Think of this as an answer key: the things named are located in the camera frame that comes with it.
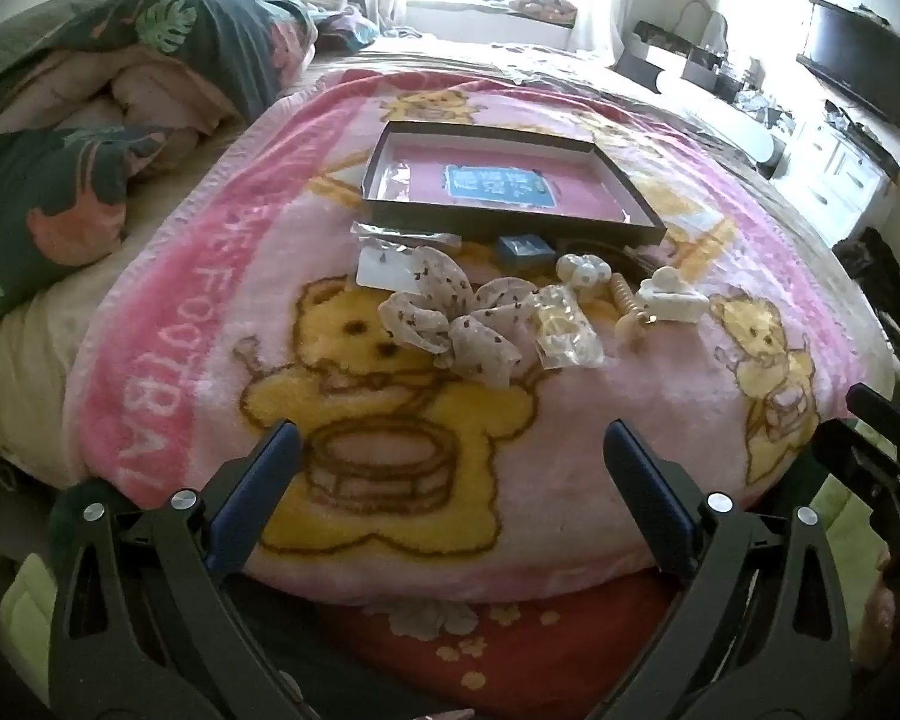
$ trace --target television screen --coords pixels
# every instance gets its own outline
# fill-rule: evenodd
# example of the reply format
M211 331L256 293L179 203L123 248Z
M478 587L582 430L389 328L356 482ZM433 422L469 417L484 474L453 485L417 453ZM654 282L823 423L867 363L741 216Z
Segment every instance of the television screen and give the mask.
M886 122L900 127L900 37L874 20L823 0L797 61Z

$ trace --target white card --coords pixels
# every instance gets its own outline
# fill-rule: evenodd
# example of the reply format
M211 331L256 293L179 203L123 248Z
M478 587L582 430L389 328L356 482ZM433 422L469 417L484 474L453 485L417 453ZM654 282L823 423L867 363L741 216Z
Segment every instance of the white card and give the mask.
M408 251L363 247L357 264L357 284L375 290L420 295L420 282L413 272Z

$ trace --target white dresser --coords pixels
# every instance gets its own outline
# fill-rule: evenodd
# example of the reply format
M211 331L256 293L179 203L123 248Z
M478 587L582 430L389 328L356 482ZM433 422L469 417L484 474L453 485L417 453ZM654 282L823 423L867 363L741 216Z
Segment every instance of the white dresser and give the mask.
M880 229L893 206L892 182L874 159L842 132L806 122L770 183L821 234L828 247Z

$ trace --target open box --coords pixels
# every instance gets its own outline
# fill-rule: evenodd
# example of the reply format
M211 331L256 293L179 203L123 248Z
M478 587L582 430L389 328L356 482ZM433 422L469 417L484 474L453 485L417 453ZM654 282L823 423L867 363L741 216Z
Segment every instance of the open box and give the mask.
M468 241L533 233L637 247L666 233L594 143L524 130L390 122L362 191L372 224Z

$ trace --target mattress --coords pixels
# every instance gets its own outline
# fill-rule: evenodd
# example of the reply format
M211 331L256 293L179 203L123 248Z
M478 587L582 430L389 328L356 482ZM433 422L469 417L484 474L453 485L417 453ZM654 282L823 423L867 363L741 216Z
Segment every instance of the mattress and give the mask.
M634 105L652 105L662 109L668 121L687 118L685 111L666 98L562 52L436 39L382 38L357 55L317 57L287 94L312 85L329 71L352 68L463 71L518 83L542 79L568 93L600 93L632 100ZM127 201L127 240L120 251L53 285L0 320L0 454L20 469L54 487L73 483L63 457L61 414L67 375L87 325L120 273L241 132L235 125L222 127L172 173L133 187ZM859 288L796 210L732 149L715 148L714 156L737 175L793 239L861 351L866 382L890 394L890 352Z

